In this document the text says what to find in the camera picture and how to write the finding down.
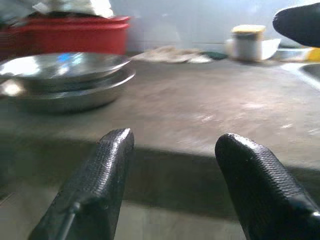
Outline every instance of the metal dish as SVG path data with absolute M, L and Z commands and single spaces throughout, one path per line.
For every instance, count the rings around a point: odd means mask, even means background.
M 9 80 L 2 84 L 2 94 L 19 108 L 31 112 L 78 112 L 105 105 L 118 98 L 126 83 L 136 74 L 128 68 L 121 69 L 120 73 L 119 77 L 96 88 L 38 95 L 29 93 Z
M 28 86 L 79 83 L 103 78 L 128 64 L 126 56 L 67 52 L 19 57 L 0 65 L 0 76 L 24 81 Z
M 38 84 L 37 81 L 20 81 L 14 80 L 14 82 L 23 87 L 25 90 L 32 94 L 45 94 L 45 93 L 57 93 L 66 91 L 79 91 L 98 88 L 108 83 L 112 83 L 114 79 L 121 78 L 123 72 L 116 70 L 116 72 L 111 71 L 109 75 L 92 79 L 88 81 L 80 82 L 65 82 L 65 83 L 48 83 L 48 84 Z

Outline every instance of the wall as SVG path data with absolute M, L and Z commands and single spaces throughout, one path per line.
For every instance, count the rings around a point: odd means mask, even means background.
M 132 16 L 128 51 L 143 51 L 165 45 L 181 48 L 224 50 L 232 27 L 260 24 L 267 38 L 282 38 L 272 26 L 282 8 L 313 0 L 111 0 L 117 15 Z

